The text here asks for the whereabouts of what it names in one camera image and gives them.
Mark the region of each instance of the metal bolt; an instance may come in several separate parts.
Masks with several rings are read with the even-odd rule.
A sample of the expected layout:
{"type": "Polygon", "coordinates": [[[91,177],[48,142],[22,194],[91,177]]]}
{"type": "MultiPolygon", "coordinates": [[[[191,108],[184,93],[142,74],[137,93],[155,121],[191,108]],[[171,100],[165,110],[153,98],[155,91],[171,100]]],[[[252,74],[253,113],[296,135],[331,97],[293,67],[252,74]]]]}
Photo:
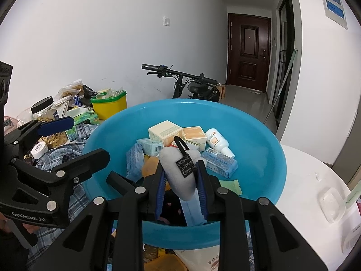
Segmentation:
{"type": "Polygon", "coordinates": [[[64,170],[59,170],[57,173],[56,173],[56,176],[57,177],[63,177],[65,175],[65,171],[64,170]]]}
{"type": "Polygon", "coordinates": [[[267,205],[270,203],[270,201],[268,200],[268,198],[260,198],[260,199],[258,200],[258,202],[259,202],[262,206],[267,206],[267,205]]]}
{"type": "Polygon", "coordinates": [[[225,187],[219,187],[217,188],[217,192],[221,195],[225,195],[228,193],[228,189],[226,189],[225,187]]]}
{"type": "Polygon", "coordinates": [[[138,194],[143,194],[146,192],[146,188],[144,186],[138,186],[134,191],[138,194]]]}
{"type": "Polygon", "coordinates": [[[104,202],[104,198],[101,196],[99,196],[93,200],[93,203],[96,205],[101,205],[101,204],[103,204],[103,202],[104,202]]]}
{"type": "Polygon", "coordinates": [[[56,202],[55,201],[49,201],[47,204],[46,204],[46,208],[49,210],[49,211],[54,211],[56,209],[56,202]]]}

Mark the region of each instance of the bicycle handlebar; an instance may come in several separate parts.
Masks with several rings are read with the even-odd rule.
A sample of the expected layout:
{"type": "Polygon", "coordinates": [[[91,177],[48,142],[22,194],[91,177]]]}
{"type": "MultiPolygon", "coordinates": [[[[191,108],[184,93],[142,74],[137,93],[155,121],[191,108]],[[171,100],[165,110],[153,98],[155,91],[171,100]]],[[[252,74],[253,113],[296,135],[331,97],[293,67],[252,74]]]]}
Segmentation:
{"type": "Polygon", "coordinates": [[[183,73],[183,72],[179,72],[179,71],[175,71],[175,70],[170,70],[170,69],[168,69],[168,66],[165,66],[165,65],[155,66],[155,65],[142,64],[141,68],[145,69],[145,70],[155,71],[158,73],[174,74],[174,75],[178,75],[178,76],[189,77],[191,79],[209,83],[209,84],[213,84],[213,85],[218,84],[218,82],[214,79],[211,79],[208,77],[203,77],[200,75],[197,76],[197,75],[183,73]]]}

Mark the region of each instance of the person's hand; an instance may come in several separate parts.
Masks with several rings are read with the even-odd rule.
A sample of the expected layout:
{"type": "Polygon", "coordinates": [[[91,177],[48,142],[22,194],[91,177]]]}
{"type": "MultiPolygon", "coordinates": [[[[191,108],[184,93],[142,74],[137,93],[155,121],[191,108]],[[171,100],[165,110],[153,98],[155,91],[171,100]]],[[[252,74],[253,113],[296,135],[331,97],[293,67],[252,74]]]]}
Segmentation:
{"type": "MultiPolygon", "coordinates": [[[[11,230],[9,226],[6,224],[6,221],[9,220],[6,218],[1,212],[0,212],[0,229],[4,232],[10,233],[11,230]]],[[[35,231],[38,231],[40,226],[34,226],[23,223],[24,228],[28,231],[28,233],[34,233],[35,231]]]]}
{"type": "Polygon", "coordinates": [[[23,223],[23,226],[28,231],[28,233],[34,233],[35,231],[38,231],[40,228],[40,226],[29,225],[25,223],[23,223]]]}
{"type": "Polygon", "coordinates": [[[6,233],[10,233],[11,230],[9,228],[9,226],[6,224],[6,221],[8,220],[8,218],[6,218],[1,212],[0,212],[0,230],[6,232],[6,233]]]}

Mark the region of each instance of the brown door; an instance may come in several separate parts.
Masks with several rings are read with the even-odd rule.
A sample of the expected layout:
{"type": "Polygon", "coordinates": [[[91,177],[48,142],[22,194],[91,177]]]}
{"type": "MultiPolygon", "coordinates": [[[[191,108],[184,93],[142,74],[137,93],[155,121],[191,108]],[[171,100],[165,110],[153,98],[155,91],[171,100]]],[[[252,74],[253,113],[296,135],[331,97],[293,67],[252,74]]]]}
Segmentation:
{"type": "Polygon", "coordinates": [[[271,19],[228,14],[227,84],[266,92],[270,63],[271,19]]]}

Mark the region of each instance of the blue soap package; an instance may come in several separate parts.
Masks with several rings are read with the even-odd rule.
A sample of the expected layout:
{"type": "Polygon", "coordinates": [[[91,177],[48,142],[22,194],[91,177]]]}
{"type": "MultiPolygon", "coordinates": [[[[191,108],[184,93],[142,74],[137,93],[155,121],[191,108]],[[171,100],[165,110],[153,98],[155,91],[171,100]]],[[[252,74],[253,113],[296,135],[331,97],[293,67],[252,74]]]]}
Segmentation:
{"type": "Polygon", "coordinates": [[[231,159],[211,148],[205,150],[202,157],[207,160],[207,169],[225,178],[230,178],[238,168],[237,160],[231,159]]]}
{"type": "Polygon", "coordinates": [[[126,154],[127,179],[137,182],[142,178],[141,169],[144,165],[144,153],[140,144],[135,144],[126,154]]]}
{"type": "Polygon", "coordinates": [[[197,226],[207,223],[201,211],[198,190],[196,189],[190,201],[180,200],[187,226],[197,226]]]}

